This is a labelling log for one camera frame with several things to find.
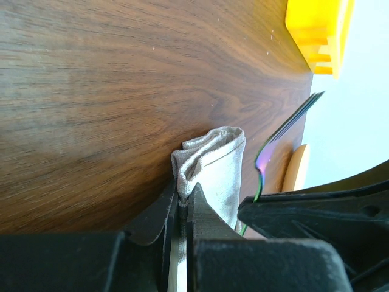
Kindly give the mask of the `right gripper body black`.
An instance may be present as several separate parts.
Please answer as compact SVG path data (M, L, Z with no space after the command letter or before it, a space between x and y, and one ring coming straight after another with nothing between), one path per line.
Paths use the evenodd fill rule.
M351 190L384 181L388 182L388 162L347 179L305 189L303 193ZM341 256L354 291L388 291L388 232L365 242L329 244Z

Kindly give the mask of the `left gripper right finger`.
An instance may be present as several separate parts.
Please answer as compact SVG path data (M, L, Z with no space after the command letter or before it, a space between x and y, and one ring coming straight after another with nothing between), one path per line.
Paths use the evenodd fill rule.
M248 240L196 184L187 208L188 291L352 291L342 259L321 240Z

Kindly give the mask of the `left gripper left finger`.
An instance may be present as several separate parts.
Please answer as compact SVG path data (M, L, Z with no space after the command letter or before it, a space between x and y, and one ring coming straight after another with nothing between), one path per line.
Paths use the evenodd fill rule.
M120 231L1 236L2 291L175 291L178 195L161 196Z

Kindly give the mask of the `beige cloth napkin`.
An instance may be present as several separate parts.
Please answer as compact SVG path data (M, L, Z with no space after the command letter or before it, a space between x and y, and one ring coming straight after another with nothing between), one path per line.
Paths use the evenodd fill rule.
M241 188L244 130L224 126L182 143L171 154L173 176L179 194L180 240L177 266L177 290L187 290L186 219L188 199L199 183L210 207L234 231L241 230L238 205Z

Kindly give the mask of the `iridescent fork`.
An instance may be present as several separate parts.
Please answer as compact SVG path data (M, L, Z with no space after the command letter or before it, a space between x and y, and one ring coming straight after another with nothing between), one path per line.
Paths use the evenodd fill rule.
M297 123L302 116L321 98L325 92L316 92L309 98L285 121L283 124L266 140L261 146L255 158L255 168L258 171L258 187L253 202L256 203L261 197L265 181L267 165L273 155L281 138Z

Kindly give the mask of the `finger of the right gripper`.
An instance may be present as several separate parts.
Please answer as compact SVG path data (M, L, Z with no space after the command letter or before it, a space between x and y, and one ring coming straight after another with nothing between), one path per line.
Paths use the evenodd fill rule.
M246 199L238 218L267 238L365 242L388 232L388 182L321 193L286 193Z

